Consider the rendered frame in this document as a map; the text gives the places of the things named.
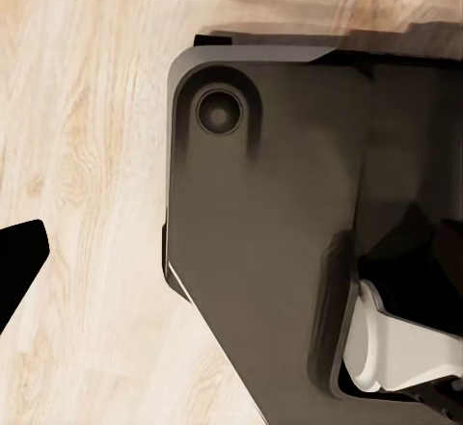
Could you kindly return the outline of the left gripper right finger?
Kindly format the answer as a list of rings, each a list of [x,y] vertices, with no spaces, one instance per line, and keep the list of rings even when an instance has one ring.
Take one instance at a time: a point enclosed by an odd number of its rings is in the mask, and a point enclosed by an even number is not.
[[[463,223],[441,219],[432,252],[463,297]]]

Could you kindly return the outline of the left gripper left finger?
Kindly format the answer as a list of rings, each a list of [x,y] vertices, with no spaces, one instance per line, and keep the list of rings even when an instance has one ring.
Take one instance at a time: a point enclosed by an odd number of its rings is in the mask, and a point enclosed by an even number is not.
[[[49,255],[43,220],[0,229],[0,334]]]

